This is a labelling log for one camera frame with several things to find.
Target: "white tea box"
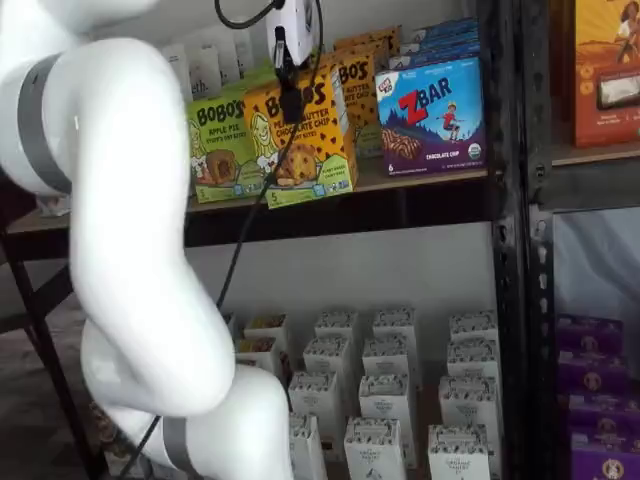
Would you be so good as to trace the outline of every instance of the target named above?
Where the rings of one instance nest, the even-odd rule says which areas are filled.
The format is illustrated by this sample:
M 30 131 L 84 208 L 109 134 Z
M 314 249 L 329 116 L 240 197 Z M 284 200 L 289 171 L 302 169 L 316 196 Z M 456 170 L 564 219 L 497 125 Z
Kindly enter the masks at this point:
M 280 349 L 274 338 L 256 338 L 236 341 L 236 361 L 258 367 L 274 374 L 283 384 L 284 375 L 280 363 Z
M 429 468 L 437 480 L 491 480 L 483 427 L 429 426 Z
M 398 420 L 349 419 L 344 448 L 351 480 L 406 480 L 400 443 Z
M 359 410 L 357 388 L 353 373 L 353 344 L 342 335 L 326 335 L 314 338 L 304 349 L 304 364 L 308 372 L 335 372 L 346 416 Z
M 336 373 L 295 372 L 289 385 L 289 399 L 295 413 L 318 419 L 325 459 L 344 460 L 345 416 Z
M 502 383 L 497 343 L 484 338 L 470 338 L 468 340 L 449 342 L 447 347 L 447 372 L 452 377 L 480 375 L 495 379 L 500 437 L 502 437 L 504 435 L 502 428 Z
M 289 447 L 294 480 L 327 480 L 316 416 L 289 414 Z
M 422 390 L 422 368 L 418 356 L 416 334 L 416 311 L 413 308 L 396 308 L 379 310 L 373 317 L 373 334 L 395 333 L 404 336 L 407 342 L 409 363 L 411 366 L 411 380 Z
M 502 478 L 502 439 L 495 379 L 480 376 L 442 377 L 438 396 L 445 425 L 485 426 L 489 470 L 493 478 Z
M 413 385 L 409 351 L 403 335 L 374 335 L 366 339 L 362 363 L 365 375 L 407 375 Z
M 322 312 L 315 324 L 315 332 L 316 337 L 344 335 L 351 340 L 353 345 L 354 381 L 357 382 L 364 374 L 364 368 L 362 367 L 364 332 L 362 331 L 358 312 L 349 310 Z
M 418 467 L 416 454 L 415 395 L 406 375 L 364 376 L 360 381 L 360 410 L 365 418 L 395 419 L 400 422 L 400 440 L 407 468 Z

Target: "illustration of woman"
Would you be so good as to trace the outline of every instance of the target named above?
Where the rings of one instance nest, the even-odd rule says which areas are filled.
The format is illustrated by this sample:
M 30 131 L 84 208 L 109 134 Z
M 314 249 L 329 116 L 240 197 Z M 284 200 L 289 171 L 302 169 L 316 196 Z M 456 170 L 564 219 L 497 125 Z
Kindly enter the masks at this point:
M 627 3 L 620 15 L 620 28 L 614 40 L 621 45 L 618 54 L 618 63 L 622 63 L 627 57 L 628 61 L 637 60 L 638 55 L 638 13 L 640 4 L 637 1 Z
M 202 145 L 200 129 L 196 122 L 189 120 L 189 137 L 191 138 L 191 169 L 198 183 L 213 183 L 207 168 L 207 152 Z
M 251 118 L 251 136 L 258 156 L 258 166 L 268 175 L 278 163 L 278 147 L 273 141 L 269 120 L 260 112 L 254 113 Z

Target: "black cable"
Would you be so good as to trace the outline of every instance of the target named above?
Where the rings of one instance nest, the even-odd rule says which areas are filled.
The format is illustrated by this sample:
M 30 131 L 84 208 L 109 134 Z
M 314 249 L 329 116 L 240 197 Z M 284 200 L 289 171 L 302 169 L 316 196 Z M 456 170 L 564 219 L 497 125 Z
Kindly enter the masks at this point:
M 273 8 L 275 8 L 276 2 L 277 2 L 277 0 L 274 0 L 274 2 L 269 4 L 269 6 L 267 6 L 264 10 L 262 10 L 260 13 L 258 13 L 258 15 L 256 15 L 252 19 L 247 20 L 246 22 L 243 22 L 243 23 L 232 23 L 229 20 L 227 20 L 225 18 L 225 16 L 222 14 L 222 12 L 220 11 L 220 0 L 215 0 L 215 7 L 216 7 L 216 12 L 218 13 L 218 16 L 220 17 L 220 20 L 222 21 L 222 23 L 224 25 L 226 25 L 227 27 L 229 27 L 231 29 L 239 30 L 239 29 L 243 29 L 243 28 L 248 28 L 248 27 L 256 24 L 258 21 L 260 21 Z M 318 55 L 316 56 L 316 63 L 313 66 L 313 72 L 311 74 L 311 83 L 310 83 L 311 91 L 313 91 L 313 87 L 316 84 L 316 76 L 318 75 L 318 70 L 320 69 L 320 57 L 321 57 L 320 52 L 322 52 L 322 48 L 323 48 L 322 44 L 324 43 L 324 21 L 323 21 L 323 18 L 322 18 L 322 7 L 320 5 L 320 0 L 315 0 L 315 3 L 316 3 L 316 10 L 318 11 L 318 30 L 319 30 L 318 45 L 319 46 L 318 46 Z M 247 235 L 249 234 L 249 230 L 251 229 L 251 225 L 253 223 L 253 220 L 255 219 L 256 215 L 258 214 L 258 211 L 260 210 L 260 204 L 262 203 L 262 200 L 264 199 L 265 195 L 267 194 L 267 190 L 272 185 L 273 180 L 276 177 L 276 172 L 278 171 L 278 169 L 282 165 L 282 162 L 284 161 L 284 159 L 286 158 L 287 154 L 289 153 L 289 150 L 291 149 L 291 145 L 293 145 L 293 141 L 296 138 L 296 134 L 298 133 L 298 130 L 300 129 L 300 126 L 301 126 L 302 122 L 304 121 L 304 110 L 305 110 L 306 106 L 307 106 L 307 104 L 304 102 L 304 99 L 303 99 L 302 112 L 300 114 L 300 119 L 293 126 L 293 130 L 291 131 L 291 136 L 289 137 L 289 141 L 285 145 L 284 149 L 280 151 L 280 154 L 278 156 L 278 163 L 276 163 L 276 166 L 273 169 L 273 172 L 271 172 L 265 178 L 264 186 L 262 187 L 262 190 L 260 191 L 260 195 L 258 195 L 256 197 L 256 201 L 251 206 L 251 210 L 249 211 L 249 215 L 247 215 L 247 218 L 244 221 L 244 224 L 242 225 L 242 230 L 240 230 L 240 237 L 238 238 L 238 243 L 236 243 L 236 248 L 235 248 L 235 250 L 233 252 L 233 257 L 231 258 L 231 264 L 229 265 L 229 270 L 227 270 L 227 276 L 226 276 L 226 278 L 224 280 L 224 284 L 222 286 L 222 290 L 220 291 L 220 295 L 218 297 L 218 301 L 216 302 L 216 305 L 218 306 L 219 310 L 222 308 L 222 305 L 224 304 L 224 300 L 225 300 L 225 298 L 227 296 L 227 291 L 229 290 L 229 286 L 231 285 L 231 279 L 233 278 L 233 274 L 234 274 L 234 272 L 236 270 L 236 265 L 238 264 L 238 258 L 240 257 L 240 252 L 242 251 L 242 246 L 244 244 L 244 241 L 246 240 Z M 151 438 L 151 434 L 153 433 L 153 431 L 155 430 L 156 426 L 160 422 L 160 418 L 161 418 L 160 415 L 157 415 L 153 419 L 153 421 L 151 422 L 151 425 L 149 425 L 149 428 L 147 429 L 146 433 L 144 434 L 144 437 L 142 437 L 142 440 L 140 441 L 140 443 L 138 444 L 138 446 L 136 447 L 134 452 L 131 454 L 131 458 L 129 459 L 127 464 L 124 466 L 124 468 L 120 472 L 120 475 L 118 475 L 117 480 L 124 480 L 124 478 L 127 476 L 129 471 L 131 470 L 131 468 L 135 464 L 136 460 L 138 459 L 138 457 L 142 453 L 142 450 L 144 450 L 144 447 L 147 444 L 147 442 L 149 441 L 149 438 Z

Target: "bobo's apple pie box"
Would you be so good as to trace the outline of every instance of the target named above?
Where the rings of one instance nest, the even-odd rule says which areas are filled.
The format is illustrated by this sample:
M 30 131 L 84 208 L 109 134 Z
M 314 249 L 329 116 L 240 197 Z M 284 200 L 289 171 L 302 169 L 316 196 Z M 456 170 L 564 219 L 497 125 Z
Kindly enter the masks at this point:
M 340 73 L 337 68 L 321 67 L 313 88 L 311 75 L 305 72 L 298 79 L 306 102 L 304 119 L 267 192 L 269 208 L 352 192 L 358 179 L 355 133 L 347 116 Z M 294 127 L 284 121 L 280 97 L 278 82 L 249 90 L 244 96 L 244 119 L 264 175 L 275 170 Z

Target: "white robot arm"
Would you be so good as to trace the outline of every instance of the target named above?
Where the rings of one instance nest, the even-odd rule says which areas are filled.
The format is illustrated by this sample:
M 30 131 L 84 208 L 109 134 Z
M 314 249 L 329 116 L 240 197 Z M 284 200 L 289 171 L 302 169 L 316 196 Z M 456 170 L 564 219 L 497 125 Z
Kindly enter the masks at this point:
M 83 44 L 88 29 L 155 3 L 0 1 L 0 165 L 36 194 L 73 186 L 71 272 L 89 315 L 82 368 L 129 438 L 162 415 L 145 448 L 156 462 L 220 480 L 292 480 L 285 392 L 235 366 L 184 255 L 189 146 L 171 67 L 136 40 Z M 148 185 L 160 192 L 153 208 Z

